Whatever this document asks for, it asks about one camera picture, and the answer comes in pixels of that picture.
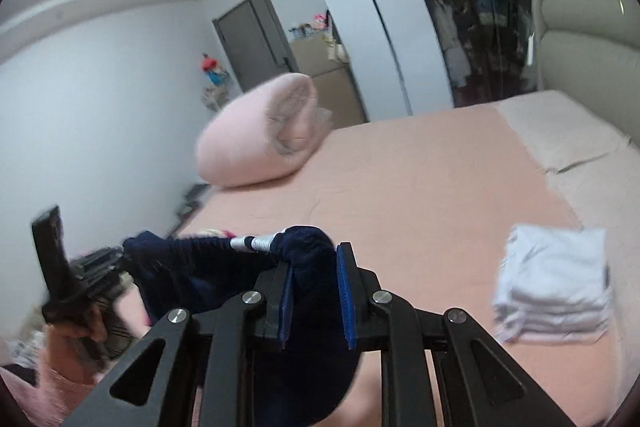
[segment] white pillow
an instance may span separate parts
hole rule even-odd
[[[629,144],[628,136],[559,91],[516,96],[496,107],[546,172],[566,171]]]

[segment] stack of folded towels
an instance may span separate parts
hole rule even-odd
[[[513,227],[494,295],[498,341],[599,339],[612,315],[605,235]]]

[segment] metal bolt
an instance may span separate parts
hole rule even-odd
[[[169,322],[177,324],[178,322],[182,322],[187,318],[187,310],[183,310],[182,308],[176,308],[175,310],[171,310],[169,312]]]
[[[466,313],[458,308],[453,308],[447,313],[447,318],[454,324],[462,324],[466,321]]]
[[[386,290],[378,290],[373,293],[373,301],[378,304],[389,304],[391,302],[392,295]]]
[[[260,295],[260,292],[257,292],[255,290],[251,290],[242,294],[242,302],[244,302],[244,304],[256,304],[260,302],[260,299],[262,299],[262,295]]]

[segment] wardrobe door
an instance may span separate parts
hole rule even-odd
[[[369,121],[408,116],[398,67],[373,0],[326,0]]]
[[[413,114],[453,107],[449,76],[425,0],[374,0]]]
[[[522,74],[530,0],[425,0],[444,52],[456,106],[533,89]]]

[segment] door handle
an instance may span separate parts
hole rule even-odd
[[[282,60],[284,61],[284,65],[287,67],[287,70],[289,70],[289,73],[295,73],[295,71],[291,67],[291,61],[289,60],[289,57],[282,57]]]

